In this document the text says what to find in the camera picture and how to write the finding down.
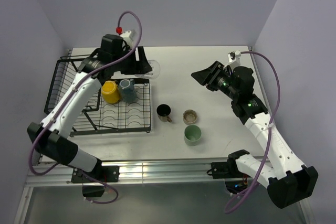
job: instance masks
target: yellow mug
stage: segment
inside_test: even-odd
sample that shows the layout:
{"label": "yellow mug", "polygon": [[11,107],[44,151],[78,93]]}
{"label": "yellow mug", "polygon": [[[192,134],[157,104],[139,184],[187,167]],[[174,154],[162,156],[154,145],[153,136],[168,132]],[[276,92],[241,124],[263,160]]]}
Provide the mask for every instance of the yellow mug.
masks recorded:
{"label": "yellow mug", "polygon": [[101,87],[101,94],[107,103],[117,103],[120,100],[118,85],[115,81],[106,81]]}

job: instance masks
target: tabletop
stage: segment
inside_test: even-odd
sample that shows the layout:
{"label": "tabletop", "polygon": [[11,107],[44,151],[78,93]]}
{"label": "tabletop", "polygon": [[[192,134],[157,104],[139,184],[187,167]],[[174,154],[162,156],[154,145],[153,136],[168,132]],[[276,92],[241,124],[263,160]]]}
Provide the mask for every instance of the tabletop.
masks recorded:
{"label": "tabletop", "polygon": [[[90,54],[93,50],[74,48],[71,55]],[[147,59],[156,60],[161,67],[160,76],[150,80],[151,132],[75,136],[69,138],[71,141],[104,161],[227,157],[241,149],[254,156],[263,155],[257,140],[234,115],[230,99],[220,91],[207,90],[191,77],[192,72],[203,70],[216,60],[227,64],[229,52],[247,51],[246,46],[144,47],[144,50]],[[264,102],[251,56],[242,55],[240,61],[242,66],[253,69],[255,94]],[[171,107],[172,123],[159,120],[156,108],[162,103]],[[186,145],[183,139],[187,125],[182,115],[189,109],[197,112],[196,125],[202,130],[202,140],[196,146]]]}

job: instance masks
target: red cap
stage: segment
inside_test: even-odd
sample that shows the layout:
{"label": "red cap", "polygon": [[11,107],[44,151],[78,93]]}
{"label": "red cap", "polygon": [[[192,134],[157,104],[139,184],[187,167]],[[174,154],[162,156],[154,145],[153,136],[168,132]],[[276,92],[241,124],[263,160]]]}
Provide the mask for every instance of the red cap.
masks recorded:
{"label": "red cap", "polygon": [[122,34],[122,28],[118,26],[116,29],[117,34],[121,35]]}

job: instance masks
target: black dish rack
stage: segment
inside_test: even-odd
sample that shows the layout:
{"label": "black dish rack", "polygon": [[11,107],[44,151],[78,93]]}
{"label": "black dish rack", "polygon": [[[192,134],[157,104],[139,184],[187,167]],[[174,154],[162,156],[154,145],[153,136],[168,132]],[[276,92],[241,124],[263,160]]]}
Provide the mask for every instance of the black dish rack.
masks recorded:
{"label": "black dish rack", "polygon": [[[61,57],[57,61],[44,112],[49,114],[70,87],[84,58]],[[151,92],[147,79],[135,78],[137,100],[106,103],[101,90],[94,94],[77,117],[70,136],[121,132],[150,132]]]}

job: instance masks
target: metal rack grid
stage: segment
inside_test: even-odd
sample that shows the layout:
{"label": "metal rack grid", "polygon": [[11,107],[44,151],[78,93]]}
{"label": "metal rack grid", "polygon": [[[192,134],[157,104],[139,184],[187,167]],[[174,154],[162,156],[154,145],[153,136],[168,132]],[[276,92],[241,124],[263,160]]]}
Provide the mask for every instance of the metal rack grid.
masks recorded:
{"label": "metal rack grid", "polygon": [[[66,57],[57,61],[44,112],[49,114],[70,87],[83,58]],[[151,92],[149,80],[135,78],[137,100],[106,103],[99,90],[76,119],[70,136],[139,132],[151,130]]]}

